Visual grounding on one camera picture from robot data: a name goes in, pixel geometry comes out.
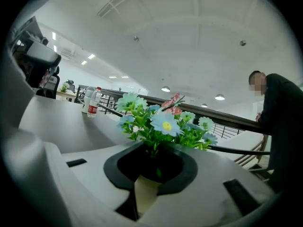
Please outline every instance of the red bottle label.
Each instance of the red bottle label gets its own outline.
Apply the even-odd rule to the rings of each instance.
[[[89,113],[91,114],[96,114],[97,113],[97,107],[93,106],[93,105],[89,105]]]

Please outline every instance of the flower bouquet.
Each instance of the flower bouquet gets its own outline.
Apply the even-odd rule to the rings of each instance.
[[[172,142],[205,151],[210,148],[210,144],[217,144],[216,136],[209,133],[213,121],[201,117],[199,125],[193,124],[195,114],[182,112],[178,108],[178,104],[183,102],[182,99],[179,99],[178,93],[161,106],[148,107],[146,100],[138,97],[136,93],[128,93],[117,102],[117,111],[131,113],[131,115],[120,118],[118,128],[123,133],[130,134],[128,139],[137,140],[139,137],[144,142],[145,156],[141,156],[141,158],[144,159],[150,171],[157,175],[149,178],[158,182],[161,182],[159,180],[163,178],[163,169],[159,167],[161,165],[159,161],[165,161],[163,158],[166,156],[162,152],[162,146],[165,143]]]
[[[69,88],[70,88],[70,85],[67,82],[64,82],[60,88],[60,91],[66,93],[66,90]]]

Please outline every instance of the office desk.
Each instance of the office desk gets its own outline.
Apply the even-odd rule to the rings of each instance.
[[[19,128],[54,143],[61,153],[101,149],[131,141],[116,127],[116,121],[101,112],[95,118],[88,118],[81,107],[81,104],[34,96]]]
[[[67,89],[66,92],[61,92],[60,90],[56,93],[57,96],[71,98],[72,100],[76,98],[76,94],[74,94],[71,90]]]

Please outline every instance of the man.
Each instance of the man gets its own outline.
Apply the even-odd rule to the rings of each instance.
[[[268,169],[274,169],[268,184],[275,192],[284,189],[296,169],[303,135],[303,91],[278,74],[254,71],[249,76],[252,90],[265,95],[263,111],[256,121],[272,136]]]

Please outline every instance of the dark jacket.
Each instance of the dark jacket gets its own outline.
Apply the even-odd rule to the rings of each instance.
[[[259,123],[272,136],[268,168],[286,168],[302,147],[298,138],[303,134],[303,91],[278,74],[266,76],[266,81]]]

